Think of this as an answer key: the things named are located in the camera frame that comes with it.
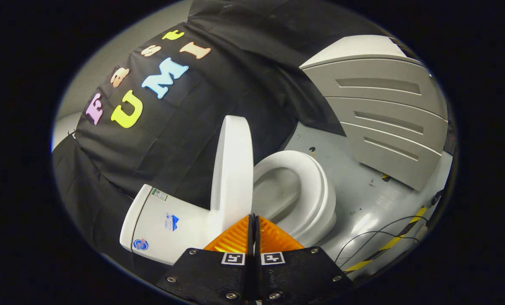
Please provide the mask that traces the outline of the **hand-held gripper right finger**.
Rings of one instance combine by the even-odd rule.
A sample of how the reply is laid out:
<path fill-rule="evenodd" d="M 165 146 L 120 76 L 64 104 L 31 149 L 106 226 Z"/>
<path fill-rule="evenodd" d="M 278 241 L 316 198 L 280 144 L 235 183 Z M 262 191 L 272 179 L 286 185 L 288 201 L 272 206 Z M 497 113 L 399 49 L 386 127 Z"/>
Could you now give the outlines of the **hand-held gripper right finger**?
<path fill-rule="evenodd" d="M 332 302 L 353 282 L 321 247 L 304 247 L 261 216 L 255 216 L 254 299 L 258 302 Z"/>

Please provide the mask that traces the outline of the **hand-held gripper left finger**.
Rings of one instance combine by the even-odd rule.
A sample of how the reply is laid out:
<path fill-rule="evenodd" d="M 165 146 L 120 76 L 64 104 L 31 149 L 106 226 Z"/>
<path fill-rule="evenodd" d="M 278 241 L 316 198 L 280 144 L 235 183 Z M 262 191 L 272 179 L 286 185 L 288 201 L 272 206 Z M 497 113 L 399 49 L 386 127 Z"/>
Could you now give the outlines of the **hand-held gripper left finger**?
<path fill-rule="evenodd" d="M 254 229 L 249 214 L 206 247 L 185 249 L 156 286 L 187 302 L 254 302 Z"/>

